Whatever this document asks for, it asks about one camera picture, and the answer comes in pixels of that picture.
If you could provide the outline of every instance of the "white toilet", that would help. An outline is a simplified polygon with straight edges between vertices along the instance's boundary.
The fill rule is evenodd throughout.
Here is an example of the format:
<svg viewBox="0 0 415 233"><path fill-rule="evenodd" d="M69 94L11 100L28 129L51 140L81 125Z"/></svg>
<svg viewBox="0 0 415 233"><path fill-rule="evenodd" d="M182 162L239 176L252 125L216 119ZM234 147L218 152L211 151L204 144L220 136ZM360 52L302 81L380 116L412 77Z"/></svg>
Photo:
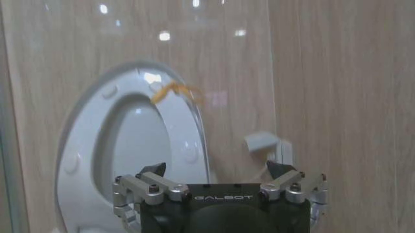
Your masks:
<svg viewBox="0 0 415 233"><path fill-rule="evenodd" d="M68 233L126 232L113 215L112 182L144 166L167 163L164 177L208 183L208 158L198 108L170 92L150 98L179 76L140 62L107 73L69 116L61 136L56 196Z"/></svg>

